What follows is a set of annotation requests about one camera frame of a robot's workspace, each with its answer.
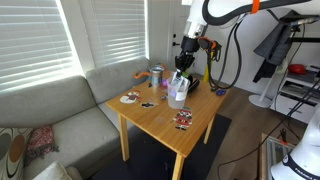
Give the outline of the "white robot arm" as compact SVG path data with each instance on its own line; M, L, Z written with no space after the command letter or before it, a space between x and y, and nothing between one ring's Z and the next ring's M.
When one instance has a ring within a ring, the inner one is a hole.
M290 8L299 14L318 15L320 0L181 0L182 5L189 7L189 16L181 51L175 57L178 72L186 71L194 61L193 54L199 49L197 38L204 33L207 25L224 25L236 16L271 8Z

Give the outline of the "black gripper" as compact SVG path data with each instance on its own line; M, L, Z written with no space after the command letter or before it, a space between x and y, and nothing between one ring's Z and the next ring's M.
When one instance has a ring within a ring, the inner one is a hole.
M193 54L200 46L196 39L184 36L181 43L181 52L175 57L175 66L180 71L186 71L195 60Z

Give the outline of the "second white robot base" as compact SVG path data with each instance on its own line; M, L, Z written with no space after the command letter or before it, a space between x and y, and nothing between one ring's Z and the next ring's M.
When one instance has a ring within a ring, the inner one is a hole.
M271 167L271 175L274 180L320 180L320 105L301 141Z

